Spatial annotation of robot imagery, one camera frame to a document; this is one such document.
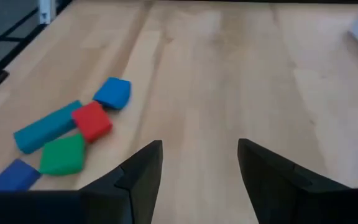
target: wood grain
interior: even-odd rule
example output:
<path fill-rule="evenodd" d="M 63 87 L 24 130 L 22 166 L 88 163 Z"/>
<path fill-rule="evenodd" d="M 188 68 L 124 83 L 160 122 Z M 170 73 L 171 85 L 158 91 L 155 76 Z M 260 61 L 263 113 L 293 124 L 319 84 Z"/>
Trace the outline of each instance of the wood grain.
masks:
<path fill-rule="evenodd" d="M 154 139 L 163 174 L 153 223 L 257 223 L 237 161 L 249 138 L 358 187 L 358 6 L 78 0 L 7 69 L 0 171 L 23 156 L 12 133 L 107 77 L 133 84 L 85 170 L 34 189 L 78 189 Z"/>

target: foam block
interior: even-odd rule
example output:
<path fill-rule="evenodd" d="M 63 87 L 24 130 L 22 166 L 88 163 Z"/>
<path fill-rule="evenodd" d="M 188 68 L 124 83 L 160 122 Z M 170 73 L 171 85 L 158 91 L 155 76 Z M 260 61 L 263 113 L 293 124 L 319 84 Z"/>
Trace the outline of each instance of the foam block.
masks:
<path fill-rule="evenodd" d="M 112 128 L 109 116 L 96 101 L 75 110 L 73 118 L 87 142 L 95 141 Z"/>
<path fill-rule="evenodd" d="M 76 100 L 48 116 L 16 131 L 13 136 L 17 147 L 30 154 L 42 147 L 46 142 L 52 141 L 75 128 L 71 113 L 81 108 L 82 104 Z"/>
<path fill-rule="evenodd" d="M 81 134 L 48 142 L 42 152 L 40 173 L 75 174 L 84 168 L 85 140 Z"/>
<path fill-rule="evenodd" d="M 28 190 L 41 174 L 20 159 L 16 159 L 0 173 L 0 191 Z"/>
<path fill-rule="evenodd" d="M 121 110 L 131 95 L 131 82 L 110 77 L 94 95 L 93 99 L 113 109 Z"/>

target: dark blue block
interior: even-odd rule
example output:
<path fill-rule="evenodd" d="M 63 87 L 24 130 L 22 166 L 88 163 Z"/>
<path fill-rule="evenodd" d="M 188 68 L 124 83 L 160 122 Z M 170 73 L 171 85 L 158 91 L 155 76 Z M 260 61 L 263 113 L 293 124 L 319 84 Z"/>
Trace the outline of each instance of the dark blue block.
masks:
<path fill-rule="evenodd" d="M 41 174 L 20 159 L 0 173 L 0 190 L 28 190 Z"/>
<path fill-rule="evenodd" d="M 94 95 L 93 99 L 103 106 L 121 110 L 131 96 L 131 82 L 110 77 Z"/>
<path fill-rule="evenodd" d="M 75 128 L 71 113 L 82 104 L 76 100 L 60 110 L 28 125 L 13 134 L 17 147 L 25 154 L 30 154 L 57 137 Z"/>

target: green block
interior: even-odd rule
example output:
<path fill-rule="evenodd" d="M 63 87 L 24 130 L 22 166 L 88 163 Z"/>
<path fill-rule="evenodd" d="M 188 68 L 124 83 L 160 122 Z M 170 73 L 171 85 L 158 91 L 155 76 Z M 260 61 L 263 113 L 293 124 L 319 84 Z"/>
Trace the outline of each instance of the green block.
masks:
<path fill-rule="evenodd" d="M 40 173 L 75 174 L 84 168 L 85 140 L 81 134 L 48 142 L 44 146 Z"/>

